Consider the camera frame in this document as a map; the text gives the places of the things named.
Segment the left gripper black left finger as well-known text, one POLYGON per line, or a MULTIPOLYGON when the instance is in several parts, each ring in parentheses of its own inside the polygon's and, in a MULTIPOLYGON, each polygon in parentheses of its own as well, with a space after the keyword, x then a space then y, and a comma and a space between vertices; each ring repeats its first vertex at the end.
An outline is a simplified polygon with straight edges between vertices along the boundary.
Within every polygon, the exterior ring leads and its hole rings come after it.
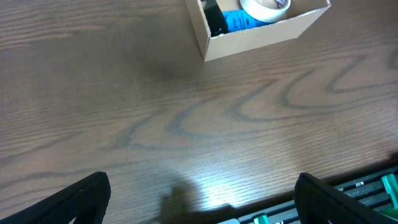
POLYGON ((101 224, 110 196, 108 175, 105 172, 95 172, 2 219, 1 224, 101 224))

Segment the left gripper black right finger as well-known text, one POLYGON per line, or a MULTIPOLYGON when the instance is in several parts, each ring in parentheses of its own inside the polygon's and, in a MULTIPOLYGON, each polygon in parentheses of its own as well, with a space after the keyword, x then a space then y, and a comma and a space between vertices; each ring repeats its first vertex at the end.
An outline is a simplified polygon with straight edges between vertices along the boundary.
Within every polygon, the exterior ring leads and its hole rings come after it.
POLYGON ((299 175, 294 202, 304 224, 397 224, 309 173, 299 175))

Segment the brown cardboard box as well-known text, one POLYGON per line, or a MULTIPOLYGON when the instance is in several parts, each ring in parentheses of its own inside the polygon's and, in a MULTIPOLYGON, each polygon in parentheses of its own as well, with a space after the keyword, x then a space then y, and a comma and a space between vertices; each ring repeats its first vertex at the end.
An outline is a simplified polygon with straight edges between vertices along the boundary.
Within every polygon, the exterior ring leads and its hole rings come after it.
POLYGON ((257 49, 299 37, 331 6, 329 0, 293 0, 284 20, 229 34, 211 36, 200 0, 186 0, 201 56, 204 61, 257 49))

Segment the white tape roll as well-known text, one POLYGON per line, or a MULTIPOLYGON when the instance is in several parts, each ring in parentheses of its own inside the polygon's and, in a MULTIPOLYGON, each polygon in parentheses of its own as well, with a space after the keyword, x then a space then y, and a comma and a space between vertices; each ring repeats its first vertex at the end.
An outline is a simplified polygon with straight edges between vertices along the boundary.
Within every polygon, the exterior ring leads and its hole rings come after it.
POLYGON ((268 23, 281 20, 291 5, 291 0, 275 0, 277 8, 265 6, 256 0, 240 0, 239 2, 251 17, 268 23))

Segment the blue plastic case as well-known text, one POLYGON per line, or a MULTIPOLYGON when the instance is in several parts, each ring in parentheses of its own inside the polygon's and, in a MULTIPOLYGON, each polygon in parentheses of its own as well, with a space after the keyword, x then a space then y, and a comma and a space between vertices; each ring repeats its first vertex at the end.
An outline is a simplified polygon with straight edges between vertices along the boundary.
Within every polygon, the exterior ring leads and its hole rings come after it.
POLYGON ((268 22, 259 21, 251 17, 245 10, 226 11, 223 12, 224 19, 228 26, 229 32, 251 29, 269 25, 268 22))

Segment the black cone-shaped tool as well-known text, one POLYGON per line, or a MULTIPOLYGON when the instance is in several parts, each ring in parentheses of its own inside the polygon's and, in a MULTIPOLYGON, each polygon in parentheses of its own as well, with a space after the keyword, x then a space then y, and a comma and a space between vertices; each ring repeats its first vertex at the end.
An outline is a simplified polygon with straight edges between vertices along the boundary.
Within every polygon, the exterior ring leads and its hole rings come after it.
POLYGON ((216 37, 229 32, 226 19, 216 0, 201 0, 211 36, 216 37))

